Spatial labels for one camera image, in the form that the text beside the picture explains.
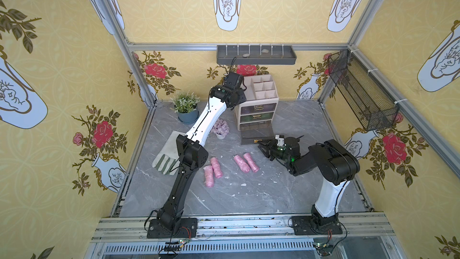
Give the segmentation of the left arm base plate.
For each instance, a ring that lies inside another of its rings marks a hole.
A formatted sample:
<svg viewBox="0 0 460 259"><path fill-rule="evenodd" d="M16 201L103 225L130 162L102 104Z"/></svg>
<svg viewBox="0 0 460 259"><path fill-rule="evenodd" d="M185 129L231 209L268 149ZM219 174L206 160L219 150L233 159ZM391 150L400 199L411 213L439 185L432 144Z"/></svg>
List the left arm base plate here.
<svg viewBox="0 0 460 259"><path fill-rule="evenodd" d="M163 226L158 219L151 219L147 229L148 239L185 238L196 237L198 230L197 218L182 218L179 223L171 227Z"/></svg>

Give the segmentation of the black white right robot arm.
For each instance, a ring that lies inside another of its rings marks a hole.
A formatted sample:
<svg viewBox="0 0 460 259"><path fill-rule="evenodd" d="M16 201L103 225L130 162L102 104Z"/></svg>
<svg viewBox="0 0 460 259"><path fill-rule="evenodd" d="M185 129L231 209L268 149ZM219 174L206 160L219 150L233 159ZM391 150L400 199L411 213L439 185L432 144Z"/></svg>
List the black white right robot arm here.
<svg viewBox="0 0 460 259"><path fill-rule="evenodd" d="M354 155L336 140L315 143L304 155L300 151L300 137L276 135L274 139L261 140L258 148L269 160L278 161L292 176L306 174L315 168L323 176L322 188L312 206L312 223L317 227L338 221L338 207L346 187L360 171Z"/></svg>

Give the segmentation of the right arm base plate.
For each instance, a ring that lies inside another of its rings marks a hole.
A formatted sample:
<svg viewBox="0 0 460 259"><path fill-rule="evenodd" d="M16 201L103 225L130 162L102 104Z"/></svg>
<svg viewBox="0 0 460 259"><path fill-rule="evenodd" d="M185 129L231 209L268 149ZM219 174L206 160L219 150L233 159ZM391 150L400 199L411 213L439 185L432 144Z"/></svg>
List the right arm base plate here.
<svg viewBox="0 0 460 259"><path fill-rule="evenodd" d="M294 216L291 218L291 221L296 236L343 234L337 217L324 218L319 215Z"/></svg>

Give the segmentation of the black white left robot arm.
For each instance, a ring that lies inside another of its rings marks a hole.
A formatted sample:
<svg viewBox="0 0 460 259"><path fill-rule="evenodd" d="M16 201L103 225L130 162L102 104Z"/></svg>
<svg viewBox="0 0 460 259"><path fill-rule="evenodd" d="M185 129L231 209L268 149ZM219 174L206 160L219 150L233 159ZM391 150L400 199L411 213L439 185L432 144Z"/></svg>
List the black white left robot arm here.
<svg viewBox="0 0 460 259"><path fill-rule="evenodd" d="M175 236L188 224L181 224L186 196L196 173L208 159L206 139L220 115L226 109L234 109L246 102L242 84L244 76L230 72L222 85L212 87L207 104L192 128L176 138L179 166L171 193L162 208L156 211L156 218L149 221L148 238Z"/></svg>

